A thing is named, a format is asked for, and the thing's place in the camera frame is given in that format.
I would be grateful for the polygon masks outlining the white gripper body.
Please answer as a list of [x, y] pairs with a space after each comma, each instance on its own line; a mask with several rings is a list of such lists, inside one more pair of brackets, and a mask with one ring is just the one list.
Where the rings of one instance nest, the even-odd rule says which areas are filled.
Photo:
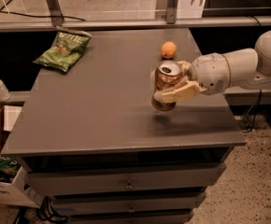
[[225, 57], [219, 53], [211, 53], [196, 58], [192, 62], [194, 74], [192, 79], [200, 86], [205, 95], [224, 92], [230, 84], [230, 68]]

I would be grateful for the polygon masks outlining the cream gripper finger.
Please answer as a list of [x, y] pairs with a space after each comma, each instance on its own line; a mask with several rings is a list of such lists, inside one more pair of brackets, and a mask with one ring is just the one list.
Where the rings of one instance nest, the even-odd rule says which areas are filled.
[[200, 93], [200, 87], [195, 81], [181, 82], [175, 87], [156, 91], [154, 99], [160, 103], [179, 103], [191, 100], [194, 96]]
[[190, 63], [165, 60], [150, 73], [150, 84], [155, 90], [165, 90], [176, 86], [187, 74]]

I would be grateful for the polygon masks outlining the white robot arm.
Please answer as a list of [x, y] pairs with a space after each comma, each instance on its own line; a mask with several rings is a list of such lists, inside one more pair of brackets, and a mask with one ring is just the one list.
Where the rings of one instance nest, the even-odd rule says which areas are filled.
[[263, 33], [252, 49], [211, 53], [193, 62], [163, 61], [152, 73], [152, 101], [169, 105], [191, 100], [199, 93], [212, 95], [232, 87], [271, 88], [271, 31]]

